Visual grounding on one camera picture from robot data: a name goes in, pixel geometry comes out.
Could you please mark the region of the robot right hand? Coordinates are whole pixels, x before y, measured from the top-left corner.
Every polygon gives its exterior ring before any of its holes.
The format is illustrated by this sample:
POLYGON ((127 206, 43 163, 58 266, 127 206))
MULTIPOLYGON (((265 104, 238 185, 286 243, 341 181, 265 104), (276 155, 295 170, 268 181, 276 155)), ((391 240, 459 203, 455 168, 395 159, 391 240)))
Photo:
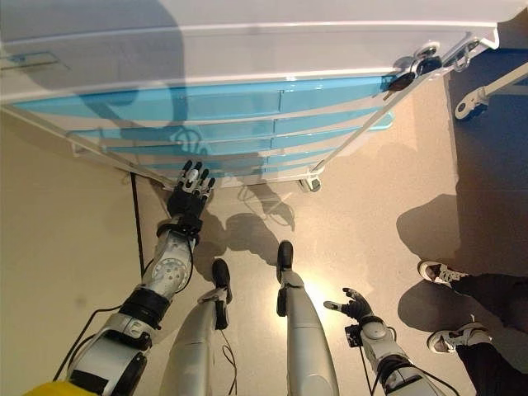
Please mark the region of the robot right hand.
POLYGON ((357 322, 360 322, 363 318, 374 315, 368 301, 361 293, 348 287, 344 287, 342 291, 349 299, 346 304, 339 304, 337 302, 327 300, 323 302, 323 307, 342 313, 348 318, 354 319, 357 322))

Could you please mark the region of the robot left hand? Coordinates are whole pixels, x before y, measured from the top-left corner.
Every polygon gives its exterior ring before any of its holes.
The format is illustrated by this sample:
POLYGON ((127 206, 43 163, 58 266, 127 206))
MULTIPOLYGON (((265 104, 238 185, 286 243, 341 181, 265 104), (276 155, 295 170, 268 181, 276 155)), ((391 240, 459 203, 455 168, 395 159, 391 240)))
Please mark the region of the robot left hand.
POLYGON ((187 160, 167 201, 171 219, 190 216, 200 220, 201 213, 215 186, 215 178, 200 161, 187 160))

